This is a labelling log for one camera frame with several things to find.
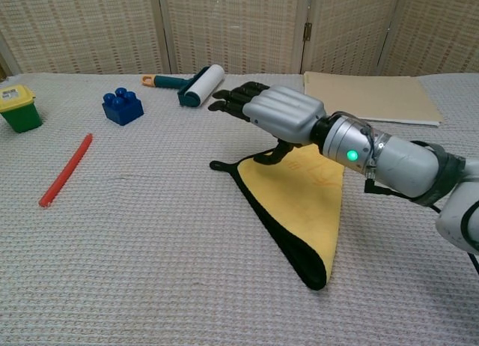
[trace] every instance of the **white lint roller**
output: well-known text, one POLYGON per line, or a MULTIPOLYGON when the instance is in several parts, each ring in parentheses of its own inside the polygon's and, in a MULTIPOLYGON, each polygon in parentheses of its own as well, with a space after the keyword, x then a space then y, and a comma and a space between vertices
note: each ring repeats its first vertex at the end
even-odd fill
POLYGON ((217 64, 204 67, 191 79, 163 75, 143 75, 141 83, 157 88, 180 89, 178 99, 182 106, 200 106, 224 79, 225 71, 217 64))

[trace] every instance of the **green container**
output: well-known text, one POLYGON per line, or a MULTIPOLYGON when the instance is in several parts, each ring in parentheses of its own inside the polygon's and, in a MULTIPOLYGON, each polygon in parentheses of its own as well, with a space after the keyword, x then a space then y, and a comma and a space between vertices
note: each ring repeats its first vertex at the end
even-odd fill
POLYGON ((29 131, 42 124, 34 98, 33 92, 23 85, 0 90, 0 114, 17 133, 29 131))

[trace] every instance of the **blue lego brick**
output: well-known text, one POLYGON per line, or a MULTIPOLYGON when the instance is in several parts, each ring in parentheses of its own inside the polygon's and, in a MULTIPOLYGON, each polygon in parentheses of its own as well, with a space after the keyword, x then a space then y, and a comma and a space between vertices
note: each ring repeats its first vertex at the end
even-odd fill
POLYGON ((133 91, 127 91, 125 88, 118 88, 114 94, 105 94, 103 101, 106 117, 122 126, 143 115, 141 101, 133 91))

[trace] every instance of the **red plastic stick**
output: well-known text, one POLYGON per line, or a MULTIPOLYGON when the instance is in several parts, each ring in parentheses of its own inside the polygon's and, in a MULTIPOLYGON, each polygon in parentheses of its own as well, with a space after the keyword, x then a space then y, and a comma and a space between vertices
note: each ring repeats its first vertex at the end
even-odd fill
POLYGON ((68 178, 71 176, 76 166, 83 158, 83 155, 87 152, 88 147, 90 146, 91 140, 93 140, 92 134, 87 134, 83 139, 82 144, 78 150, 74 153, 70 161, 65 165, 64 169, 61 171, 59 176, 53 181, 51 187, 45 192, 45 195, 40 199, 38 204, 41 207, 48 207, 52 203, 53 199, 60 192, 61 188, 67 182, 68 178))

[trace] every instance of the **robotic hand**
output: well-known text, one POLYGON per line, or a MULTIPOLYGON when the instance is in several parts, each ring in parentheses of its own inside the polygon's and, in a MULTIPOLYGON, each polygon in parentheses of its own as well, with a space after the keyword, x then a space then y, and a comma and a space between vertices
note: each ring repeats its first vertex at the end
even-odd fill
POLYGON ((316 144, 323 156, 363 174, 365 192, 399 196, 439 212, 433 204, 453 190, 436 229, 460 249, 479 254, 479 160, 399 139, 346 112, 327 115, 321 101, 280 85, 247 82, 213 97, 219 101, 210 111, 252 122, 278 139, 270 155, 254 158, 258 163, 276 164, 294 147, 316 144))

